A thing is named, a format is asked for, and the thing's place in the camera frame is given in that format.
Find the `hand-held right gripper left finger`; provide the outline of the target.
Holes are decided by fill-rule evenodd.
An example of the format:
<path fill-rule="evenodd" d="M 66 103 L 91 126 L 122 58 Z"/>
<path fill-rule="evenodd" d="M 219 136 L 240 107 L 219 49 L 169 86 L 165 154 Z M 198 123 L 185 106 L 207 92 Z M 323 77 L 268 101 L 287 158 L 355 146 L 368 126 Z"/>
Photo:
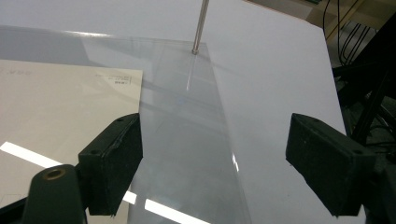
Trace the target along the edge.
<path fill-rule="evenodd" d="M 143 159 L 138 113 L 115 119 L 79 154 L 78 171 L 86 181 L 91 216 L 115 216 Z"/>

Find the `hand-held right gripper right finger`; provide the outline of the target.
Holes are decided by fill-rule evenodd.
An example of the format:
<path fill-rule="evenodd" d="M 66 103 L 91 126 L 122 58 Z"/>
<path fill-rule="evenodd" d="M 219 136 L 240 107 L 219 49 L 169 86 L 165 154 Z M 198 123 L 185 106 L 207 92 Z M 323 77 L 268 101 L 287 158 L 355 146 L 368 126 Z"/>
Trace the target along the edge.
<path fill-rule="evenodd" d="M 286 160 L 304 177 L 331 215 L 356 216 L 374 172 L 374 152 L 323 121 L 294 113 Z"/>

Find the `clear acrylic plate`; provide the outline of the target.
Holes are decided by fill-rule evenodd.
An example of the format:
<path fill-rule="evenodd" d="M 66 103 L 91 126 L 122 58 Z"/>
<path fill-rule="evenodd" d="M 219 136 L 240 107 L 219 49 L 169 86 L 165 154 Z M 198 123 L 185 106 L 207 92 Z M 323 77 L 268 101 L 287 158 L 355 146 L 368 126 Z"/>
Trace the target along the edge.
<path fill-rule="evenodd" d="M 207 48 L 0 25 L 0 60 L 142 71 L 143 159 L 126 224 L 250 224 Z"/>

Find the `beige paper sheet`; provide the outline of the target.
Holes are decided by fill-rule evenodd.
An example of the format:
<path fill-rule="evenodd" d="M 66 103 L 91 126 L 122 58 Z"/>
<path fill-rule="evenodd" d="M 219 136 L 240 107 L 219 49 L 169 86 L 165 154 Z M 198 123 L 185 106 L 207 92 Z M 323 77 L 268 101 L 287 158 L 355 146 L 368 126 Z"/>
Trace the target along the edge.
<path fill-rule="evenodd" d="M 126 224 L 91 216 L 78 154 L 111 122 L 138 113 L 140 70 L 0 60 L 0 224 Z"/>

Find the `black metal stand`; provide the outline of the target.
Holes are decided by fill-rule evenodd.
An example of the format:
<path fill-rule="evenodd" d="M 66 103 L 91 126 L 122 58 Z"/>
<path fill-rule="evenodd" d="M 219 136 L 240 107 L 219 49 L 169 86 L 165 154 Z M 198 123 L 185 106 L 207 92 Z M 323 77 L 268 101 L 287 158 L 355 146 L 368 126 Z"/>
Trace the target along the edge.
<path fill-rule="evenodd" d="M 396 100 L 396 12 L 385 22 L 348 65 L 334 68 L 333 75 L 346 82 L 337 92 L 341 107 L 362 101 L 367 94 L 363 112 L 350 137 L 366 146 L 367 136 L 383 99 Z"/>

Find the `thin metal rod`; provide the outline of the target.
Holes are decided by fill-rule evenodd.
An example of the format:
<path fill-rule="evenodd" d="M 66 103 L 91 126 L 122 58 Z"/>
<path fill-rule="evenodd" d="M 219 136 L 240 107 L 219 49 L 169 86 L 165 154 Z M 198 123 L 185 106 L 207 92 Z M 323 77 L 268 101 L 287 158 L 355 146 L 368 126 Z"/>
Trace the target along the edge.
<path fill-rule="evenodd" d="M 199 52 L 199 46 L 200 46 L 200 43 L 201 43 L 201 38 L 202 38 L 204 26 L 205 26 L 205 17 L 206 17 L 206 13 L 207 13 L 209 2 L 210 2 L 210 0 L 203 0 L 202 1 L 202 6 L 201 6 L 200 14 L 199 14 L 199 19 L 198 19 L 198 22 L 197 22 L 196 34 L 195 34 L 193 46 L 192 46 L 192 49 L 191 49 L 191 53 L 193 55 L 197 55 L 198 52 Z"/>

